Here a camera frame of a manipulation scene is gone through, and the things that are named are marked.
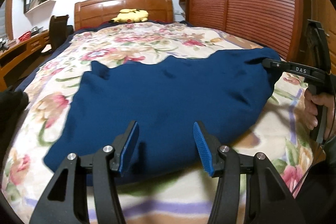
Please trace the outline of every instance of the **chair backrest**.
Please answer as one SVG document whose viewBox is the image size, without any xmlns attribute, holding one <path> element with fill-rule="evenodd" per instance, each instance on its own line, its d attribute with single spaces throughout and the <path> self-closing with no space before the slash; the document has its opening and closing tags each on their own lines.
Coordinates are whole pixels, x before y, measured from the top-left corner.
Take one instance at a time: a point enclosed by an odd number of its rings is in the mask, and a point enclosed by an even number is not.
<svg viewBox="0 0 336 224">
<path fill-rule="evenodd" d="M 55 51 L 67 40 L 67 23 L 69 15 L 52 16 L 49 23 L 49 42 L 51 49 Z"/>
</svg>

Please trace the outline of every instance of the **wooden desk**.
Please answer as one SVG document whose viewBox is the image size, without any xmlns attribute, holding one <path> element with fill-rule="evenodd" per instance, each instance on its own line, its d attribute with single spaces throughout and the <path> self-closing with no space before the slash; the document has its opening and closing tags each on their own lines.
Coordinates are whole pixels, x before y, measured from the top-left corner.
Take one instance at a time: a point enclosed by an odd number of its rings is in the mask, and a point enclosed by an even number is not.
<svg viewBox="0 0 336 224">
<path fill-rule="evenodd" d="M 45 30 L 0 53 L 0 91 L 4 91 L 7 88 L 4 80 L 5 75 L 28 56 L 37 50 L 43 49 L 48 42 L 49 31 Z"/>
</svg>

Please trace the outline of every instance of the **human hand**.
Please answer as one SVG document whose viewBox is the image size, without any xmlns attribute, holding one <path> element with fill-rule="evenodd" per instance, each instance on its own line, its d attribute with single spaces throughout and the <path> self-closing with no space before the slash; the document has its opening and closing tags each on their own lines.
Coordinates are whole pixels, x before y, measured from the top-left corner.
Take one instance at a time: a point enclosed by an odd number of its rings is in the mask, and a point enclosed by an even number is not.
<svg viewBox="0 0 336 224">
<path fill-rule="evenodd" d="M 330 129 L 333 123 L 335 105 L 334 105 L 334 96 L 327 93 L 320 93 L 318 95 L 312 95 L 311 92 L 306 89 L 304 93 L 304 113 L 305 113 L 305 124 L 310 129 L 313 130 L 317 126 L 317 106 L 324 105 L 328 108 L 327 113 L 327 127 L 324 133 L 324 139 L 328 138 Z M 330 137 L 335 135 L 335 126 L 332 129 Z"/>
</svg>

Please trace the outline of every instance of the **silver screw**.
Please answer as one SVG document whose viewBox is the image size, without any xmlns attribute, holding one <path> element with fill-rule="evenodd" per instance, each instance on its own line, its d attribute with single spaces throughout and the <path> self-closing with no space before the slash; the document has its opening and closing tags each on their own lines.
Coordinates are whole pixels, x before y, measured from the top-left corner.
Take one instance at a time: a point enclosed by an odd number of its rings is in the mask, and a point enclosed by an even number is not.
<svg viewBox="0 0 336 224">
<path fill-rule="evenodd" d="M 111 152 L 112 150 L 113 150 L 113 147 L 110 145 L 104 146 L 103 148 L 103 151 L 106 153 Z"/>
<path fill-rule="evenodd" d="M 229 152 L 230 148 L 226 145 L 222 145 L 220 148 L 220 151 L 226 153 L 226 152 Z"/>
<path fill-rule="evenodd" d="M 266 156 L 265 156 L 264 153 L 259 152 L 259 153 L 257 153 L 257 158 L 258 158 L 259 160 L 264 160 L 264 159 L 266 158 Z"/>
<path fill-rule="evenodd" d="M 68 155 L 68 160 L 74 160 L 76 158 L 76 154 L 75 153 L 70 153 Z"/>
</svg>

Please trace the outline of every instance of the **black cable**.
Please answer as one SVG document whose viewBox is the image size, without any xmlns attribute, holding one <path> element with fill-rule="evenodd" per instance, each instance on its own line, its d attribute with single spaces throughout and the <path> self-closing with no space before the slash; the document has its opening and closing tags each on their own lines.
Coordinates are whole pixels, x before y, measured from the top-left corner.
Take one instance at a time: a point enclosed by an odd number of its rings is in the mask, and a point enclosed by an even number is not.
<svg viewBox="0 0 336 224">
<path fill-rule="evenodd" d="M 334 127 L 334 122 L 335 122 L 335 114 L 336 114 L 336 95 L 335 95 L 335 88 L 334 88 L 334 85 L 333 85 L 333 82 L 330 78 L 330 83 L 331 83 L 331 87 L 332 87 L 332 90 L 333 90 L 333 95 L 334 95 L 334 117 L 333 117 L 333 122 L 331 124 L 331 128 L 330 128 L 330 131 L 329 131 L 329 134 L 328 134 L 328 137 L 327 137 L 327 140 L 330 138 L 331 136 L 331 132 L 332 132 L 332 129 Z M 294 187 L 293 191 L 292 191 L 292 195 L 295 193 L 295 191 L 298 189 L 298 187 L 300 186 L 300 184 L 303 182 L 303 180 L 305 179 L 305 177 L 307 176 L 308 172 L 310 171 L 310 169 L 314 166 L 315 162 L 317 161 L 317 159 L 321 156 L 322 152 L 324 151 L 324 146 L 326 145 L 327 141 L 321 146 L 321 150 L 319 152 L 319 154 L 317 155 L 317 157 L 315 157 L 313 159 L 313 162 L 310 164 L 310 166 L 308 167 L 307 171 L 303 174 L 302 178 L 298 181 L 297 185 Z"/>
</svg>

